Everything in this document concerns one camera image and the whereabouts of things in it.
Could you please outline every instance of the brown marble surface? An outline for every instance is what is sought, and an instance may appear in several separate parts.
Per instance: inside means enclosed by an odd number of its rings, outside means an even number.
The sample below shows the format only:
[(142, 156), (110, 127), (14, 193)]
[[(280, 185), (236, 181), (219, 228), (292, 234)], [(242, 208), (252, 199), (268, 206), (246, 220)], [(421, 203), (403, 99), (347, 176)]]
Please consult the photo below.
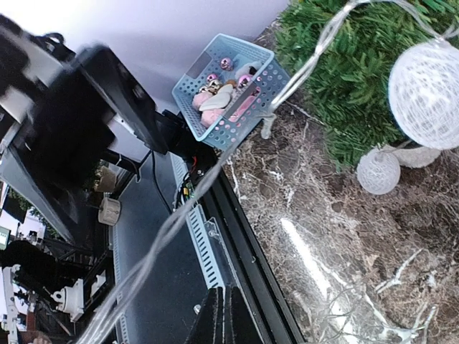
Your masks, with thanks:
[[(274, 24), (259, 39), (273, 48)], [(385, 196), (337, 173), (298, 95), (225, 171), (312, 343), (459, 343), (459, 155)]]

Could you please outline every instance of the black object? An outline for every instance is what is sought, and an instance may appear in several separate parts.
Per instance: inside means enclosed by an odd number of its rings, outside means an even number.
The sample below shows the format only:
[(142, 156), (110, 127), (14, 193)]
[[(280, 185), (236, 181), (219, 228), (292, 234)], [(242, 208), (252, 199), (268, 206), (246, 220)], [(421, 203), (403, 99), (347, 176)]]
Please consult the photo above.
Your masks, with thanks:
[(237, 287), (209, 289), (185, 344), (262, 344)]
[(6, 195), (5, 202), (3, 203), (3, 211), (6, 211), (8, 214), (13, 216), (14, 219), (24, 223), (27, 215), (27, 211), (21, 207), (19, 199), (10, 197), (9, 194)]
[[(59, 34), (45, 38), (56, 47), (64, 45)], [(22, 74), (28, 56), (6, 37), (0, 40), (0, 96), (12, 85), (35, 101), (4, 155), (9, 167), (0, 166), (9, 168), (11, 177), (0, 174), (68, 242), (82, 246), (86, 234), (79, 231), (90, 228), (83, 188), (101, 158), (113, 162), (108, 147), (115, 136), (106, 123), (115, 113), (158, 153), (170, 151), (188, 159), (202, 146), (183, 118), (156, 112), (155, 102), (109, 48), (99, 45), (76, 57), (69, 55), (66, 68), (44, 90)], [(138, 169), (126, 159), (120, 163)], [(12, 166), (20, 171), (12, 171)], [(15, 185), (20, 175), (31, 187)]]
[(64, 36), (57, 32), (32, 37), (32, 41), (41, 46), (57, 61), (69, 62), (75, 57), (75, 53), (65, 46)]

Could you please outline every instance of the white string light ball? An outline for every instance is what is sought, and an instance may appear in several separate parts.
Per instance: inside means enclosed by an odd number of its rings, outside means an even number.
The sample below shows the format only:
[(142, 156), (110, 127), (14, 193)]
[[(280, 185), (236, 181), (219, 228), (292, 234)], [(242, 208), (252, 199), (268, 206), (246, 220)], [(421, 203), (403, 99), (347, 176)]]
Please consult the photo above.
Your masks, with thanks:
[(459, 146), (459, 50), (444, 40), (415, 45), (395, 62), (389, 78), (395, 120), (428, 148)]
[(400, 164), (397, 157), (392, 153), (371, 150), (360, 159), (357, 180), (361, 187), (371, 194), (387, 194), (400, 180)]

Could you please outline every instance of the plastic basket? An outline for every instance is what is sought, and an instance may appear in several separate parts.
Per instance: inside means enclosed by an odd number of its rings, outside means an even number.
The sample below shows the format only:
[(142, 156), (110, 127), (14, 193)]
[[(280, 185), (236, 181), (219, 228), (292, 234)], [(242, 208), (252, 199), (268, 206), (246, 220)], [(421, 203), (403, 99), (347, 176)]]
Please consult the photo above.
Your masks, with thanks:
[[(220, 61), (229, 57), (234, 63), (231, 72), (220, 68)], [(206, 85), (209, 74), (215, 73), (226, 82), (235, 78), (235, 72), (248, 62), (261, 62), (262, 67), (253, 77), (244, 92), (231, 101), (225, 112), (209, 128), (201, 124), (201, 113), (192, 107), (193, 96), (201, 86)], [(181, 77), (172, 90), (172, 95), (180, 108), (188, 126), (198, 141), (211, 147), (225, 150), (235, 142), (242, 129), (252, 130), (260, 119), (256, 115), (266, 109), (274, 97), (280, 92), (290, 77), (268, 49), (243, 41), (238, 38), (218, 34), (204, 49), (198, 60), (189, 71)], [(230, 117), (254, 91), (258, 91), (257, 99), (233, 122)]]

